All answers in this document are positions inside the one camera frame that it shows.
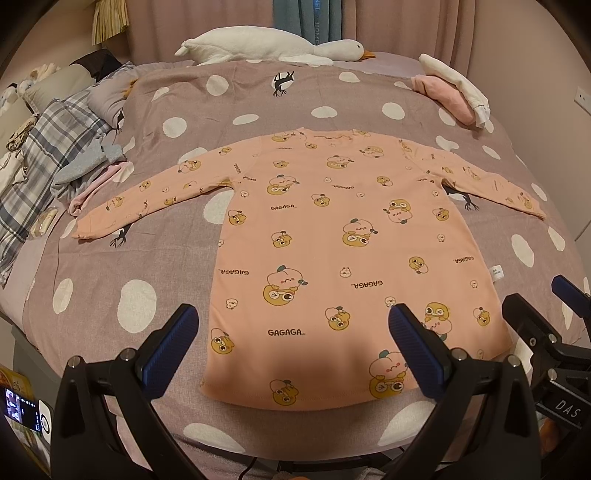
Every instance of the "folded pink clothing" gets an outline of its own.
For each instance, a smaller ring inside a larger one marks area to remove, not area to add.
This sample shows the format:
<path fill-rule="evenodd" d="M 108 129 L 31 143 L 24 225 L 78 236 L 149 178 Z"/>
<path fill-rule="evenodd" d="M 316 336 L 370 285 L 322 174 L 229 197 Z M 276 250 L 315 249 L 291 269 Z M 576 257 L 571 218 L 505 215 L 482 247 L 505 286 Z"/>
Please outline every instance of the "folded pink clothing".
<path fill-rule="evenodd" d="M 103 170 L 103 173 L 101 173 L 97 178 L 94 179 L 94 181 L 92 181 L 90 185 L 88 185 L 88 188 L 85 191 L 72 199 L 70 206 L 68 207 L 68 213 L 74 217 L 80 215 L 82 213 L 82 209 L 95 195 L 95 193 L 98 192 L 99 189 L 107 182 L 107 180 L 113 178 L 116 173 L 119 173 L 123 168 L 130 164 L 131 162 L 123 161 L 109 165 Z"/>
<path fill-rule="evenodd" d="M 472 125 L 476 121 L 474 110 L 462 93 L 451 83 L 429 75 L 416 75 L 412 81 L 415 92 L 438 101 L 464 125 Z"/>

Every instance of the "white care label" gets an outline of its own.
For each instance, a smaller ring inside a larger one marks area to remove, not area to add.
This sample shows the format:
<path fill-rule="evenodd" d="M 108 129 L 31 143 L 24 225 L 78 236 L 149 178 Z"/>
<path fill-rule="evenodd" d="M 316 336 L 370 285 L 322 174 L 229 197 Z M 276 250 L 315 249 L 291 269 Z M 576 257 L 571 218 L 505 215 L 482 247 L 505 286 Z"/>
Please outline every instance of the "white care label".
<path fill-rule="evenodd" d="M 501 267 L 500 265 L 495 265 L 494 267 L 489 268 L 488 271 L 491 274 L 493 282 L 496 282 L 497 280 L 500 280 L 505 276 L 505 274 L 503 273 L 503 267 Z"/>

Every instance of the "wall socket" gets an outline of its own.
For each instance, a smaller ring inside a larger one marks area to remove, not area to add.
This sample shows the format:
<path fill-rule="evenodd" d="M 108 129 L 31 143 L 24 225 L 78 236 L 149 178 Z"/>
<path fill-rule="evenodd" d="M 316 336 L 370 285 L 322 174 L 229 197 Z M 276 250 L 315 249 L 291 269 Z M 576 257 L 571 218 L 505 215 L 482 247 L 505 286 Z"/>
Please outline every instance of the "wall socket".
<path fill-rule="evenodd" d="M 585 92 L 581 87 L 577 88 L 577 95 L 575 95 L 574 101 L 591 115 L 591 95 Z"/>

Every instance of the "blue gripper pad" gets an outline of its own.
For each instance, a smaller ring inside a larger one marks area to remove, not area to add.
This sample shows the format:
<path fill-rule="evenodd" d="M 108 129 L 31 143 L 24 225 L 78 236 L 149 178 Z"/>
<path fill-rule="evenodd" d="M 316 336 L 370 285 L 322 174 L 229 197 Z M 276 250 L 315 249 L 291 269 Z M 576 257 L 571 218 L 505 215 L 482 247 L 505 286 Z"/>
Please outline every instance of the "blue gripper pad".
<path fill-rule="evenodd" d="M 182 304 L 166 324 L 152 332 L 142 344 L 137 371 L 148 400 L 164 395 L 198 330 L 197 310 L 192 305 Z"/>
<path fill-rule="evenodd" d="M 404 303 L 390 308 L 388 327 L 423 395 L 439 401 L 452 368 L 445 344 Z"/>
<path fill-rule="evenodd" d="M 552 292 L 581 318 L 591 317 L 591 299 L 562 275 L 552 280 Z"/>

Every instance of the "shirt sleeve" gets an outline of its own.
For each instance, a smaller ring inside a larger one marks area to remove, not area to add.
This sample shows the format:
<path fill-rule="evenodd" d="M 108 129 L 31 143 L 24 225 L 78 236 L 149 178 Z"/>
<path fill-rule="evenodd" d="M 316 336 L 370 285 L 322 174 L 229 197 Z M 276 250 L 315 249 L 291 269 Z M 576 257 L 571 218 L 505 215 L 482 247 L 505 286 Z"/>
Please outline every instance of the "shirt sleeve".
<path fill-rule="evenodd" d="M 73 238 L 101 238 L 130 223 L 218 187 L 234 188 L 261 152 L 261 137 L 184 160 L 91 210 Z"/>
<path fill-rule="evenodd" d="M 400 140 L 400 146 L 408 160 L 425 173 L 441 178 L 444 185 L 530 213 L 541 219 L 546 218 L 537 200 L 496 173 L 482 170 L 455 153 L 427 147 L 410 140 Z"/>

